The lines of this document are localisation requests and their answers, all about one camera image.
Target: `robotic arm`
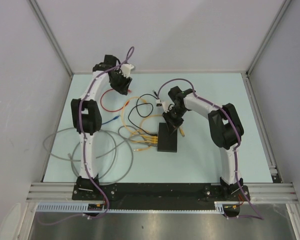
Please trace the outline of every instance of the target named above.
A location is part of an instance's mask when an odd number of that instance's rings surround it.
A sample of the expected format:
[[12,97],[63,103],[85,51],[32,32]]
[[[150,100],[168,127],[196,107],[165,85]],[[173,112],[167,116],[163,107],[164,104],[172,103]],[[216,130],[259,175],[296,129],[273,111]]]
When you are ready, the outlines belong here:
[[[81,169],[79,178],[89,179],[88,174],[85,169],[85,164],[89,175],[98,181],[97,176],[100,170],[98,163],[100,161],[95,161],[95,151],[94,151],[94,139],[97,135],[97,131],[101,129],[102,117],[98,108],[97,101],[101,96],[101,91],[110,82],[110,86],[122,95],[128,94],[128,87],[132,81],[130,77],[130,72],[134,68],[131,64],[122,64],[120,68],[109,71],[108,73],[102,74],[95,82],[97,76],[106,70],[115,67],[117,64],[117,58],[112,55],[105,55],[104,61],[96,64],[92,71],[92,80],[79,99],[73,99],[71,101],[71,111],[72,111],[72,121],[73,126],[76,128],[80,135],[80,145],[81,145]],[[84,149],[84,134],[81,132],[79,125],[79,105],[81,99],[88,96],[82,104],[82,126],[83,131],[86,133],[86,148]]]
[[[168,95],[173,101],[174,106],[171,109],[164,109],[162,116],[167,123],[169,132],[173,133],[182,125],[184,121],[182,116],[187,111],[195,111],[208,119],[211,138],[219,147],[221,155],[222,173],[220,183],[227,187],[229,194],[238,190],[239,187],[235,177],[234,156],[234,147],[238,143],[238,139],[230,124],[224,124],[223,120],[226,120],[226,117],[216,107],[197,99],[192,89],[181,91],[180,88],[176,86],[170,89]],[[244,134],[244,129],[235,107],[231,103],[228,103],[223,105],[222,109],[230,116],[241,137]],[[239,169],[237,171],[240,184],[243,185],[243,179],[241,178]]]

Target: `white table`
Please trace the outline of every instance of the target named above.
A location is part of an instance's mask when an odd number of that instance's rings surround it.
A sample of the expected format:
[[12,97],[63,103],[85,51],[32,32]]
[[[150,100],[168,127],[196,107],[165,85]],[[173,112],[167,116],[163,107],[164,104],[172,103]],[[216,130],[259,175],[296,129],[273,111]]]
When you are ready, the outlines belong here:
[[[73,126],[71,106],[72,99],[79,98],[89,82],[92,75],[73,76],[64,110],[61,116],[58,129],[65,129]],[[158,91],[159,87],[166,81],[174,78],[185,78],[190,80],[197,93],[220,105],[232,103],[236,107],[241,123],[244,128],[242,144],[239,148],[239,168],[245,183],[271,183],[266,156],[257,130],[256,122],[248,100],[242,77],[239,73],[186,73],[186,74],[133,74],[132,83],[129,87],[132,93],[128,96],[120,95],[115,91],[108,92],[103,103],[108,109],[118,109],[124,102],[133,96],[140,96],[145,93],[152,94],[153,90]],[[179,86],[181,90],[190,88],[189,84],[183,81],[175,81],[165,86],[161,93],[162,100],[170,100],[168,91],[174,86]],[[145,97],[151,103],[155,103],[154,98]],[[130,109],[135,105],[136,99],[126,107],[124,119],[129,124],[127,116]],[[102,122],[106,122],[119,113],[106,112],[99,105],[102,115]],[[150,106],[141,106],[140,112],[146,114]],[[162,108],[154,107],[152,114],[161,114]],[[136,112],[131,114],[131,119],[137,125],[142,120]],[[148,119],[144,123],[144,128],[156,132],[159,122],[164,122],[162,117]],[[105,124],[101,129],[117,132],[122,126],[119,119]],[[218,183],[221,176],[220,151],[213,143],[210,137],[208,121],[190,111],[184,115],[182,128],[185,137],[178,133],[177,153],[157,152],[155,147],[149,150],[134,152],[134,162],[129,174],[121,183]],[[123,129],[122,133],[128,136],[128,132]],[[96,154],[100,155],[113,148],[114,144],[109,136],[99,132],[96,140]],[[114,135],[117,143],[122,139]],[[79,142],[79,134],[73,130],[64,131],[55,138],[52,152],[58,156],[67,158],[68,153],[72,153],[74,147]],[[132,144],[133,149],[144,147],[140,144]],[[96,161],[103,161],[106,171],[114,156],[111,152],[103,158]],[[80,159],[80,148],[74,155],[75,159]],[[105,176],[101,182],[112,182],[122,176],[131,161],[131,152],[126,143],[118,147],[117,157],[112,170]],[[44,182],[75,182],[71,165],[68,161],[56,159],[51,156],[44,176]]]

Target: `red cable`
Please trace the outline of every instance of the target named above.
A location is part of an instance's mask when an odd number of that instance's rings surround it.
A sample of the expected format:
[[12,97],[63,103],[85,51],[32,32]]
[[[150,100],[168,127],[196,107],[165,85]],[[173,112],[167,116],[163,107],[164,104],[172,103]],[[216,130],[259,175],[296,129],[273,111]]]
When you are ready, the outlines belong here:
[[115,113],[115,112],[119,112],[120,110],[122,110],[122,109],[124,108],[124,106],[122,106],[120,109],[117,109],[117,110],[108,110],[108,109],[106,109],[106,108],[104,107],[104,105],[102,104],[102,98],[104,97],[104,95],[105,95],[107,92],[110,92],[110,91],[112,91],[112,90],[114,90],[114,89],[109,89],[109,90],[105,91],[105,92],[102,94],[102,96],[101,96],[101,98],[100,98],[100,105],[101,105],[101,107],[102,107],[104,110],[106,110],[107,112]]

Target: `purple cable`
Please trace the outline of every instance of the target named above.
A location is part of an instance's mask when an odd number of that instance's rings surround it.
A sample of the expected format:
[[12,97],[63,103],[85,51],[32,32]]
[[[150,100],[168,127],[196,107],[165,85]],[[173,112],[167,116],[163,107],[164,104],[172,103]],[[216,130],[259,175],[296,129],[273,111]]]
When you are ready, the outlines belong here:
[[178,80],[185,81],[185,82],[189,83],[189,84],[191,85],[191,88],[192,88],[192,91],[193,91],[193,95],[194,95],[197,99],[199,99],[199,100],[201,100],[201,101],[203,101],[203,102],[205,102],[205,103],[207,103],[207,104],[209,104],[209,105],[211,105],[211,106],[216,107],[217,109],[219,109],[219,110],[225,115],[226,119],[229,121],[231,127],[232,127],[233,130],[234,130],[234,133],[235,133],[235,135],[236,135],[236,138],[237,138],[237,140],[238,140],[238,144],[233,148],[233,152],[234,152],[234,166],[235,166],[235,180],[236,180],[236,182],[237,182],[237,184],[238,184],[238,186],[239,186],[240,191],[242,192],[242,195],[244,196],[244,198],[246,199],[246,201],[249,203],[249,205],[251,206],[251,208],[254,210],[254,212],[255,212],[258,216],[253,216],[253,215],[241,215],[241,216],[238,216],[238,217],[228,217],[226,214],[224,214],[224,216],[225,216],[227,219],[228,219],[228,218],[236,218],[236,219],[237,219],[237,218],[255,218],[255,219],[264,220],[264,218],[261,216],[261,214],[260,214],[260,212],[258,211],[258,209],[256,209],[256,207],[251,203],[251,201],[250,201],[250,200],[248,199],[248,197],[245,195],[245,192],[244,192],[242,186],[240,185],[239,178],[238,178],[238,154],[237,154],[237,149],[238,149],[239,146],[241,145],[241,139],[240,139],[239,133],[238,133],[238,131],[237,131],[237,129],[236,129],[234,123],[232,122],[231,118],[230,118],[229,115],[226,113],[226,111],[223,110],[222,107],[220,107],[220,106],[218,106],[218,105],[215,105],[213,102],[211,102],[211,101],[209,101],[209,100],[207,100],[207,99],[205,99],[205,98],[203,98],[203,97],[198,96],[198,95],[196,94],[194,85],[193,85],[189,80],[184,79],[184,78],[175,78],[175,79],[169,80],[169,81],[167,81],[166,83],[164,83],[164,84],[159,88],[159,90],[158,90],[158,94],[157,94],[157,95],[158,95],[158,98],[159,98],[159,94],[160,94],[161,89],[162,89],[165,85],[167,85],[168,83],[171,83],[171,82],[173,82],[173,81],[178,81]]
[[[100,213],[99,215],[97,216],[88,216],[88,218],[90,219],[100,219],[102,218],[104,215],[106,215],[106,213],[108,212],[109,210],[109,207],[110,207],[110,203],[109,203],[109,199],[107,197],[107,195],[105,194],[104,191],[102,191],[102,189],[95,183],[95,181],[93,180],[93,178],[91,177],[89,171],[88,171],[88,167],[87,167],[87,160],[86,160],[86,140],[87,140],[87,135],[84,131],[84,128],[83,128],[83,125],[82,125],[82,112],[81,112],[81,109],[82,109],[82,104],[84,102],[84,100],[87,99],[87,97],[89,96],[90,94],[90,91],[92,89],[92,87],[94,86],[95,82],[97,81],[97,79],[102,76],[103,74],[106,74],[118,67],[121,67],[123,64],[126,64],[128,62],[128,60],[131,58],[131,56],[134,54],[134,51],[135,51],[135,47],[132,46],[130,47],[129,51],[127,52],[126,54],[126,58],[123,62],[121,62],[119,65],[116,65],[112,68],[109,68],[108,70],[105,70],[103,72],[101,72],[100,74],[98,74],[92,81],[92,83],[90,84],[89,86],[89,89],[88,91],[86,92],[86,95],[84,96],[83,99],[81,99],[80,103],[79,103],[79,126],[80,126],[80,130],[81,132],[83,133],[83,162],[84,162],[84,168],[85,168],[85,171],[86,171],[86,174],[88,175],[90,181],[92,182],[92,184],[99,190],[99,192],[103,195],[104,199],[105,199],[105,202],[106,202],[106,210],[102,213]],[[41,225],[44,225],[44,226],[53,226],[53,225],[56,225],[56,224],[59,224],[63,221],[66,221],[68,219],[71,219],[71,218],[74,218],[74,217],[78,217],[78,216],[82,216],[82,213],[79,213],[79,214],[74,214],[74,215],[71,215],[71,216],[68,216],[64,219],[61,219],[59,221],[55,221],[55,222],[51,222],[51,223],[44,223],[42,222],[39,217],[37,217],[37,221],[41,224]]]

